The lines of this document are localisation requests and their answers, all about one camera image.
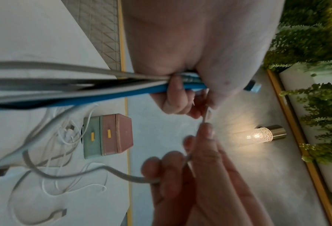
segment glowing light bulb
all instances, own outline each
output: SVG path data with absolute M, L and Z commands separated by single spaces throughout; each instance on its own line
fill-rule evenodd
M 232 142 L 234 142 L 236 146 L 245 146 L 250 144 L 270 142 L 274 138 L 271 130 L 265 127 L 234 133 L 232 134 L 231 137 L 232 137 Z

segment desk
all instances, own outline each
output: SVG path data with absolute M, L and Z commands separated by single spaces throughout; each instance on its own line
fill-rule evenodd
M 80 64 L 108 68 L 83 31 L 59 0 L 3 0 L 0 1 L 0 60 L 34 60 Z M 107 76 L 59 71 L 0 71 L 0 77 L 92 77 Z M 13 92 L 0 92 L 9 95 Z M 32 111 L 0 111 L 0 157 L 19 147 L 43 116 L 53 109 Z M 72 116 L 79 124 L 90 107 Z M 100 102 L 93 116 L 125 114 L 124 99 Z M 50 136 L 46 136 L 30 152 L 32 160 L 39 162 Z M 128 172 L 127 153 L 85 160 L 83 146 L 79 143 L 73 159 L 63 174 L 79 172 L 88 162 L 110 165 Z M 17 225 L 7 212 L 7 201 L 15 183 L 25 170 L 18 168 L 0 177 L 0 225 Z M 83 177 L 78 187 L 90 183 L 102 184 L 106 172 L 96 172 Z M 120 226 L 129 207 L 129 186 L 109 174 L 107 191 L 100 187 L 88 187 L 79 192 L 47 197 L 41 191 L 41 179 L 30 174 L 14 194 L 14 208 L 18 217 L 35 222 L 48 217 L 57 209 L 67 208 L 67 215 L 54 225 L 108 225 Z

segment gray floor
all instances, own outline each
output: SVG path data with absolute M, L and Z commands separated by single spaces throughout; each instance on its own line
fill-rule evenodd
M 284 140 L 226 148 L 228 154 L 267 208 L 275 225 L 328 225 L 266 72 L 260 70 L 255 80 L 263 85 L 260 93 L 241 92 L 215 113 L 212 122 L 218 137 L 228 147 L 229 133 L 250 130 L 258 125 L 285 127 L 288 137 Z M 187 116 L 165 115 L 148 95 L 130 97 L 128 111 L 134 138 L 130 150 L 130 172 L 133 175 L 141 175 L 140 167 L 147 158 L 182 150 L 183 137 L 195 134 L 200 123 Z M 132 184 L 131 192 L 133 225 L 151 225 L 153 208 L 149 187 Z

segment metal grid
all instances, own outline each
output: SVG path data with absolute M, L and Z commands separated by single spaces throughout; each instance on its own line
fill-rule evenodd
M 110 69 L 121 71 L 117 0 L 62 0 Z

